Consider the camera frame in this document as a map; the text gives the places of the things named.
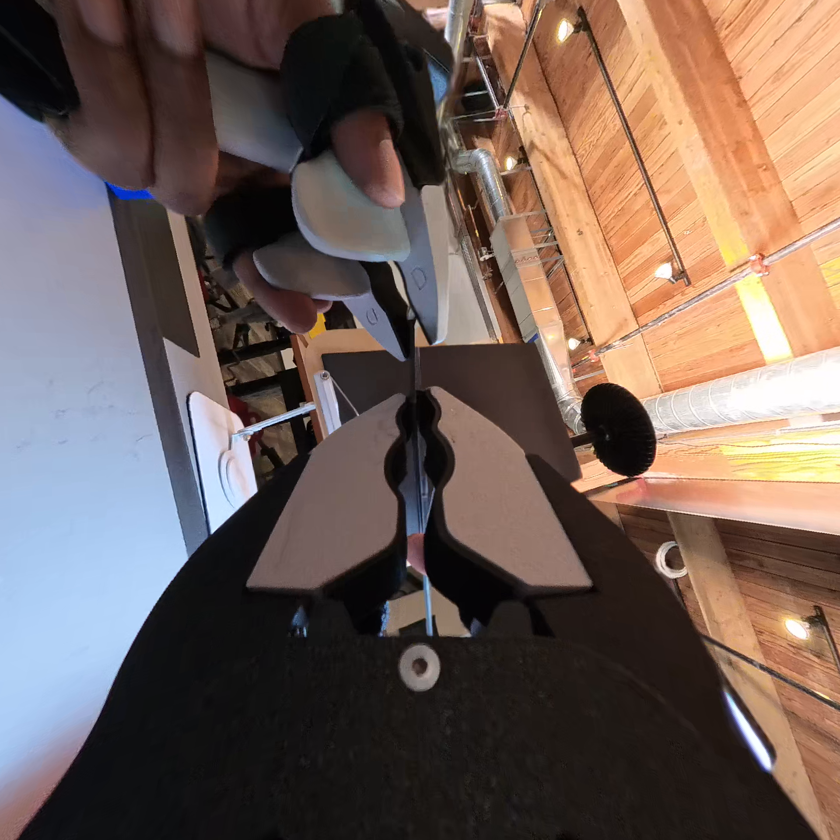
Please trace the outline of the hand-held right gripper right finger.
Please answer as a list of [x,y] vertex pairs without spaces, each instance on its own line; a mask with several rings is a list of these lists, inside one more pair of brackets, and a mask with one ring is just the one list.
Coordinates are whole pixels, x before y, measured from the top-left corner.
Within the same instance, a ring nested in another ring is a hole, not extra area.
[[513,438],[439,387],[419,397],[419,434],[433,487],[425,573],[467,624],[489,626],[504,603],[593,589]]

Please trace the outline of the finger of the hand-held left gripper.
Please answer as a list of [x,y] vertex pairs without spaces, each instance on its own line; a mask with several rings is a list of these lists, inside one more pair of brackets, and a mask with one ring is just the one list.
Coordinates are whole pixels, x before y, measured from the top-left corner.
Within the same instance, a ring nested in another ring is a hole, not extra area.
[[413,322],[399,270],[392,263],[348,263],[348,272],[342,303],[384,352],[405,362],[413,352]]
[[404,173],[401,216],[408,255],[398,261],[408,303],[430,346],[445,343],[449,313],[449,216],[442,185],[416,188]]

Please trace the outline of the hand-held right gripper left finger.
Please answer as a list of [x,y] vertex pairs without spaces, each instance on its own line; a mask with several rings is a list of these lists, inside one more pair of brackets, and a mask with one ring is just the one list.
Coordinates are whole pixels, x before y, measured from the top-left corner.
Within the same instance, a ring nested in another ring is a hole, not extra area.
[[312,452],[248,591],[336,602],[357,627],[381,617],[407,576],[404,405],[389,397]]

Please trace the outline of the dark metal plate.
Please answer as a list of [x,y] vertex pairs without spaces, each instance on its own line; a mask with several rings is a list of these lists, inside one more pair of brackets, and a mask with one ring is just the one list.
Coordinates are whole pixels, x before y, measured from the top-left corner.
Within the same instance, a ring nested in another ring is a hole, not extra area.
[[[418,347],[410,353],[410,393],[408,393],[408,414],[410,414],[410,452],[413,459],[413,484],[415,484],[415,511],[416,511],[416,533],[425,533],[427,523],[427,479],[422,467],[424,447],[421,434],[418,431],[418,387],[421,385],[421,362]],[[427,576],[422,576],[424,605],[425,605],[425,635],[433,638],[436,635],[433,620],[433,589]]]

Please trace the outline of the person's left forearm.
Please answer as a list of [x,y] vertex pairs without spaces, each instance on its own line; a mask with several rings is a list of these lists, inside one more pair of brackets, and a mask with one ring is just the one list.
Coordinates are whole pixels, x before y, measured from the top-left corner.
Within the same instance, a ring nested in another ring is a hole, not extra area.
[[1,2],[1,99],[38,123],[79,110],[56,20],[39,2]]

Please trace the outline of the black wood-framed board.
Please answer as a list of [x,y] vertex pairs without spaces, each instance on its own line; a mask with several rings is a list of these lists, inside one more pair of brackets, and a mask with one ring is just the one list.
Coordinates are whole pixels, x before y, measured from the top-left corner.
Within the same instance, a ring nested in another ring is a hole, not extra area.
[[[533,344],[437,346],[419,352],[422,387],[439,387],[542,458],[564,481],[583,477],[569,432]],[[340,421],[408,390],[408,364],[395,361],[365,331],[333,331],[301,350],[299,373],[316,396],[328,373],[339,388]]]

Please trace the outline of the black round knob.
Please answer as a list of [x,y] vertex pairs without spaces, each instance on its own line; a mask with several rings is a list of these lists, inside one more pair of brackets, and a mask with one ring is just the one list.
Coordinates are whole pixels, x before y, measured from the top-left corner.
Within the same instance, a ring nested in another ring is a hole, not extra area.
[[592,387],[581,402],[583,434],[570,438],[576,450],[592,447],[602,467],[620,477],[639,477],[654,464],[657,434],[643,405],[614,384]]

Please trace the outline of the metal sprinkler pipe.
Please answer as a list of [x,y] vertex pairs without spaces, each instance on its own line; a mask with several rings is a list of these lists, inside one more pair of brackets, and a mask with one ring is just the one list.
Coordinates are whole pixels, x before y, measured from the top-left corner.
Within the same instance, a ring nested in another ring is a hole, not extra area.
[[746,264],[743,264],[738,270],[735,270],[726,279],[717,282],[714,287],[695,296],[691,300],[687,300],[678,305],[676,308],[670,309],[669,313],[658,316],[652,322],[648,322],[646,325],[635,328],[635,331],[625,334],[623,337],[614,340],[613,343],[607,343],[595,347],[593,350],[589,350],[586,356],[581,358],[578,362],[572,362],[572,372],[576,372],[584,365],[598,362],[604,355],[610,352],[617,352],[625,349],[635,338],[640,338],[652,331],[663,328],[663,325],[666,325],[667,322],[678,319],[687,311],[702,303],[707,303],[713,297],[732,290],[743,281],[747,281],[751,278],[755,278],[755,279],[767,278],[772,269],[779,263],[782,263],[784,260],[791,258],[793,255],[805,249],[810,249],[819,241],[822,241],[823,238],[832,237],[835,234],[838,234],[838,219],[834,219],[829,223],[825,223],[823,226],[814,229],[810,234],[805,234],[803,237],[794,240],[793,243],[784,246],[782,249],[772,252],[770,255],[752,255],[746,261]]

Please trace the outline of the silver ventilation duct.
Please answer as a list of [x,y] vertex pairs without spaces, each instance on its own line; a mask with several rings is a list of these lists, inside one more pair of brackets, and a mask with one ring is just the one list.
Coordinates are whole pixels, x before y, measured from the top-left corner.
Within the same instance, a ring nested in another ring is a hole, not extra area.
[[564,425],[572,435],[583,435],[583,397],[572,376],[564,328],[525,216],[513,213],[492,154],[484,149],[461,151],[449,160],[454,172],[478,181],[492,220],[492,253],[519,334],[539,352]]

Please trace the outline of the large silver air duct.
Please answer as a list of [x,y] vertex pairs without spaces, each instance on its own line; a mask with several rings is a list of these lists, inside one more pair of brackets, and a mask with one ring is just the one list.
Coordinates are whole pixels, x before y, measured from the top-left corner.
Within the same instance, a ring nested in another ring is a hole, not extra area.
[[642,402],[660,437],[838,412],[838,349]]

